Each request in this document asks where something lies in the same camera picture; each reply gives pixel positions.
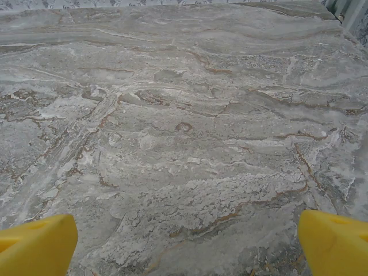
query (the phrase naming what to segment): marble texture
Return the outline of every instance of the marble texture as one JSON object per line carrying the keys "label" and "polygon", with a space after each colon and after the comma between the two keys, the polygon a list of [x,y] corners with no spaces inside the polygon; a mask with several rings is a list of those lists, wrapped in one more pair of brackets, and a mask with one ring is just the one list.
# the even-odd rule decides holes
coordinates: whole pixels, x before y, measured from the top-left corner
{"label": "marble texture", "polygon": [[[282,0],[282,2],[287,1],[309,0]],[[80,7],[201,5],[236,2],[276,2],[276,0],[0,0],[0,13],[40,9],[78,9]]]}
{"label": "marble texture", "polygon": [[367,53],[317,2],[0,15],[0,228],[72,213],[70,276],[309,275],[368,220]]}

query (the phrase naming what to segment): yellow plastic object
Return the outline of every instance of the yellow plastic object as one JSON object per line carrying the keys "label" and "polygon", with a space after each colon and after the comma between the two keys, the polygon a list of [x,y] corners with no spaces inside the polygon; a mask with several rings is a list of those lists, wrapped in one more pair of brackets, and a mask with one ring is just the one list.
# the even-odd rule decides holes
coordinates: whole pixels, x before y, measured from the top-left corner
{"label": "yellow plastic object", "polygon": [[0,275],[65,276],[77,240],[70,214],[0,231]]}
{"label": "yellow plastic object", "polygon": [[313,276],[368,275],[368,223],[305,210],[298,236]]}

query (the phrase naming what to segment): polished stone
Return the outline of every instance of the polished stone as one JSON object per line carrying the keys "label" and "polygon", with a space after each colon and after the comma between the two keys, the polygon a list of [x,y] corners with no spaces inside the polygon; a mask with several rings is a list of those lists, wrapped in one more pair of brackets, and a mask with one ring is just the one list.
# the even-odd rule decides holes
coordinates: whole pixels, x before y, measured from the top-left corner
{"label": "polished stone", "polygon": [[72,213],[69,275],[309,275],[368,220],[367,54],[317,2],[0,15],[0,227]]}

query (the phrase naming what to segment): marble slab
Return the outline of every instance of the marble slab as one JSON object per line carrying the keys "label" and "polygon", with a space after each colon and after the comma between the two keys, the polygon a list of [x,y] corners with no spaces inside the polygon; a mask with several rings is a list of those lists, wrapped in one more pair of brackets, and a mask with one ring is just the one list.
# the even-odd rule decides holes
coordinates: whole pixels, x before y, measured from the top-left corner
{"label": "marble slab", "polygon": [[0,13],[43,10],[43,9],[78,9],[81,7],[129,7],[160,5],[206,5],[236,2],[276,2],[276,0],[0,0]]}
{"label": "marble slab", "polygon": [[318,2],[0,15],[0,228],[70,276],[309,275],[304,209],[368,220],[367,53]]}

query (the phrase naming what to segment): gray marble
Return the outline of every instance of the gray marble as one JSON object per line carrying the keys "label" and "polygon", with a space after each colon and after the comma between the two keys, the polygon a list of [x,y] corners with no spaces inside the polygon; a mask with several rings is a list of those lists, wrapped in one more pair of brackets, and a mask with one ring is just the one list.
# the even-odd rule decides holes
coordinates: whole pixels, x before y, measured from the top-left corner
{"label": "gray marble", "polygon": [[78,9],[80,7],[126,7],[157,5],[201,5],[236,2],[276,2],[276,0],[0,0],[0,13],[40,10],[40,9]]}
{"label": "gray marble", "polygon": [[0,15],[0,228],[74,215],[68,274],[309,275],[368,220],[367,53],[317,2]]}

